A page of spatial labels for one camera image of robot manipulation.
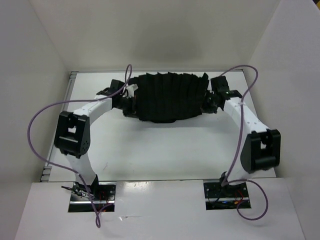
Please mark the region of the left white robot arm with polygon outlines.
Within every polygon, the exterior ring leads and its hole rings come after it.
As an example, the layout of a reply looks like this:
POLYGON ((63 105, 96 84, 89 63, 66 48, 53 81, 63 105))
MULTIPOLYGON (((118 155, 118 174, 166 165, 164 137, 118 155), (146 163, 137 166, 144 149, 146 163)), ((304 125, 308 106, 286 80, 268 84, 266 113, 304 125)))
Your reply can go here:
POLYGON ((91 124, 113 108, 131 108, 138 89, 137 84, 127 85, 113 79, 110 87, 99 91, 93 101, 74 111, 62 111, 58 117, 54 146, 66 157, 75 171, 77 190, 88 200, 99 196, 98 175, 88 155, 91 145, 91 124))

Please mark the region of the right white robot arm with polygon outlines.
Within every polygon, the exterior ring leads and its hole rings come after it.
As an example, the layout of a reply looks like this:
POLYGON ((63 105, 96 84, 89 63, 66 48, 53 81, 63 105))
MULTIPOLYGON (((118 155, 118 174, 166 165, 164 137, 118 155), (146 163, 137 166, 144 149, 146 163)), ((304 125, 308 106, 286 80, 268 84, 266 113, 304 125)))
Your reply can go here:
POLYGON ((221 176, 220 193, 229 197, 237 185, 252 178, 259 171, 268 171, 280 164, 281 134, 260 121, 244 102, 238 90, 231 90, 225 76, 210 80, 204 109, 209 113, 223 110, 239 127, 235 157, 229 169, 221 176))

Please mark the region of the black skirt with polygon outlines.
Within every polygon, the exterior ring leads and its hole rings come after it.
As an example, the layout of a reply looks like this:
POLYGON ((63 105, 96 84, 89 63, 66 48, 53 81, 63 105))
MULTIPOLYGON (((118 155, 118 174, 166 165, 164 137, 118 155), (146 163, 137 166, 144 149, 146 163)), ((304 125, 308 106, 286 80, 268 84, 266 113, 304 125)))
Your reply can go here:
POLYGON ((202 114, 202 104, 209 85, 206 73, 143 74, 129 80, 137 84, 136 114, 139 120, 157 124, 173 123, 202 114))

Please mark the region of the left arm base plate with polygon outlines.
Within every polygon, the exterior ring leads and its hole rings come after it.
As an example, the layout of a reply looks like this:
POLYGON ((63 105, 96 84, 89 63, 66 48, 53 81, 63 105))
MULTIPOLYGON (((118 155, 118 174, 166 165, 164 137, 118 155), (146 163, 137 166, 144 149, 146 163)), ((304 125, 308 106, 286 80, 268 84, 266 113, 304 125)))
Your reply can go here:
MULTIPOLYGON (((69 213, 88 213, 94 212, 89 200, 89 195, 82 190, 76 183, 72 187, 62 186, 71 191, 68 212, 69 213)), ((95 195, 91 195, 93 203, 99 212, 114 212, 116 185, 109 182, 101 182, 95 195)))

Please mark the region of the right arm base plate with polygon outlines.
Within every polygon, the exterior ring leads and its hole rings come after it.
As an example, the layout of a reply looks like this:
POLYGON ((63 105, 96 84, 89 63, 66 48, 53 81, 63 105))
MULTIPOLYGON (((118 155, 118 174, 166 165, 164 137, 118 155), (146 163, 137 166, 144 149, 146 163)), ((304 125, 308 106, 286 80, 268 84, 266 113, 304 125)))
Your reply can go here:
POLYGON ((218 181, 204 181, 204 198, 207 211, 250 209, 251 203, 247 185, 228 185, 221 187, 218 181))

